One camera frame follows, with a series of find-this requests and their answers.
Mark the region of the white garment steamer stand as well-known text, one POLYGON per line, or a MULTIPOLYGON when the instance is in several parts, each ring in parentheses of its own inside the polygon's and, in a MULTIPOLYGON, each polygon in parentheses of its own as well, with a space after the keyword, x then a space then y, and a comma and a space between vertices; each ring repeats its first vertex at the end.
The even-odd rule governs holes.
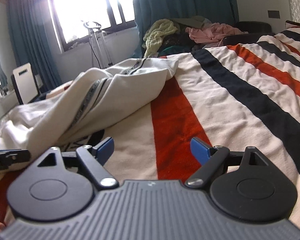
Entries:
POLYGON ((97 60, 100 69, 106 69, 113 65, 108 47, 106 45, 101 25, 98 22, 83 22, 83 26, 88 30, 89 45, 93 59, 97 60))

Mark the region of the pink garment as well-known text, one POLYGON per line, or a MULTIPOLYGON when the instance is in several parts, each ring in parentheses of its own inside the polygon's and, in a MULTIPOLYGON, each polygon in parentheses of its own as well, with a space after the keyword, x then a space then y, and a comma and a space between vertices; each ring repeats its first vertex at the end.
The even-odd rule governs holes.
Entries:
POLYGON ((186 27, 185 32, 188 33, 191 40, 198 44, 221 42, 227 36, 247 34, 247 32, 242 32, 225 23, 207 23, 200 29, 186 27))

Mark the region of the olive green garment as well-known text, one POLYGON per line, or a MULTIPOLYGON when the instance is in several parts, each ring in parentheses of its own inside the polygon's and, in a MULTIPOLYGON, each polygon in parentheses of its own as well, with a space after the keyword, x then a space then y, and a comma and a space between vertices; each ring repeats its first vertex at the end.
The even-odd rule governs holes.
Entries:
POLYGON ((172 18, 173 22, 182 24, 191 28, 201 29, 205 24, 211 21, 203 16, 192 16, 191 18, 172 18))

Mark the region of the striped bed blanket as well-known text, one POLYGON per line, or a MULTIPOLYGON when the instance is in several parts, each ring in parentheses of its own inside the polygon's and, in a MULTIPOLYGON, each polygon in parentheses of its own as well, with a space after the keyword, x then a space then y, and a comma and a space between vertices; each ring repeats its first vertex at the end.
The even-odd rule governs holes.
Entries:
POLYGON ((190 152, 194 137, 234 151, 255 146, 296 186, 290 220, 300 228, 300 26, 254 44, 161 59, 179 65, 154 100, 58 147, 71 151, 112 137, 115 150, 106 168, 123 181, 186 180, 199 167, 190 152))

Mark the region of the white dresser desk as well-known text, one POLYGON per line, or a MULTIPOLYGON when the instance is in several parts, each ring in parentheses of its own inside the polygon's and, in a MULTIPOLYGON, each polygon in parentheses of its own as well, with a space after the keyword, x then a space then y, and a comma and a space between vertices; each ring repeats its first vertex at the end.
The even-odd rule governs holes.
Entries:
POLYGON ((19 102, 14 90, 2 97, 0 99, 0 120, 17 105, 19 102))

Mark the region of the left teal curtain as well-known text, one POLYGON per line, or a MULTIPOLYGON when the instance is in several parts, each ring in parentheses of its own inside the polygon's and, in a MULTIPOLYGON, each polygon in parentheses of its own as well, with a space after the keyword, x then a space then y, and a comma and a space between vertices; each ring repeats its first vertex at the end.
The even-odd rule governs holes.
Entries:
POLYGON ((46 33, 47 0, 7 0, 8 30, 17 66, 30 63, 47 90, 61 85, 46 33))

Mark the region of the white track jacket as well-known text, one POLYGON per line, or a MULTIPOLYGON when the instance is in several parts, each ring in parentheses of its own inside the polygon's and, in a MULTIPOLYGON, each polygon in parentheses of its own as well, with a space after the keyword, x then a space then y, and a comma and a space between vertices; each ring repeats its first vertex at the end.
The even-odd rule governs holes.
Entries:
POLYGON ((15 107, 1 124, 0 150, 28 150, 31 159, 6 170, 19 170, 52 146, 128 117, 160 94, 178 65, 178 60, 148 58, 127 59, 107 69, 90 68, 65 91, 15 107))

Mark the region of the teal curtain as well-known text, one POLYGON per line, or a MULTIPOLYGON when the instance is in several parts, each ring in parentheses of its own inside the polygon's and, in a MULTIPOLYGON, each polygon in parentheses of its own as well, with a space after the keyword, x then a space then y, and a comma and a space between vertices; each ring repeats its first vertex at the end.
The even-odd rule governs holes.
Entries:
POLYGON ((203 16, 212 22, 235 25, 239 21, 237 0, 133 0, 139 44, 132 57, 142 57, 143 36, 160 19, 203 16))
POLYGON ((7 0, 8 30, 17 66, 30 63, 47 90, 61 85, 46 33, 47 0, 7 0))

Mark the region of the white black chair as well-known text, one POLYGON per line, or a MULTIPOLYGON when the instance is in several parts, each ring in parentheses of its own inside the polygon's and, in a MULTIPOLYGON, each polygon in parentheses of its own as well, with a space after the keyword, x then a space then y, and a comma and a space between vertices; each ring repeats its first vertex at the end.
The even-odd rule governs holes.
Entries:
POLYGON ((15 68, 11 80, 20 105, 34 102, 40 95, 30 63, 15 68))

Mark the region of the yellow-green knit blanket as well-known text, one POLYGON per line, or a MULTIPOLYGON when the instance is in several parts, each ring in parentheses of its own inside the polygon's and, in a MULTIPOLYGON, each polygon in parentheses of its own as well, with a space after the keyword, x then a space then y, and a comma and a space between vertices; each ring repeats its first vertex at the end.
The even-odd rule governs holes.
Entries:
POLYGON ((163 39, 177 31, 178 28, 171 20, 160 19, 154 22, 143 37, 144 57, 148 58, 156 54, 162 45, 163 39))

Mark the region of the right teal curtain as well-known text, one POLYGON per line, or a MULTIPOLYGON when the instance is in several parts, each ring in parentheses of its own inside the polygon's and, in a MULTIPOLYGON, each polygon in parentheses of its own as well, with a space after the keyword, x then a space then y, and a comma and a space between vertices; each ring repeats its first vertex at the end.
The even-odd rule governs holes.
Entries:
POLYGON ((142 57, 143 36, 160 19, 203 16, 212 22, 235 25, 239 21, 237 0, 133 0, 139 44, 132 57, 142 57))

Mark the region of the dark wall switch panel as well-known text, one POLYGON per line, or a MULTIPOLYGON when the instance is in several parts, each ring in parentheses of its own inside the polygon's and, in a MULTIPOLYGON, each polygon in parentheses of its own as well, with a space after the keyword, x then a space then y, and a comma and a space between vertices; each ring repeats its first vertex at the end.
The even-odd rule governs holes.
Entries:
POLYGON ((280 12, 278 10, 268 10, 268 17, 273 19, 280 19, 280 12))

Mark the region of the window with dark frame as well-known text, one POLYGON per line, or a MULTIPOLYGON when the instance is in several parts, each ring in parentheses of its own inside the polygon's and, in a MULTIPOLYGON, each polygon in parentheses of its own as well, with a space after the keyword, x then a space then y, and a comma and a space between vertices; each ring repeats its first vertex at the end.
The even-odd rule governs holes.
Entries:
POLYGON ((136 26, 133 0, 50 0, 64 51, 88 41, 85 22, 97 22, 107 33, 136 26))

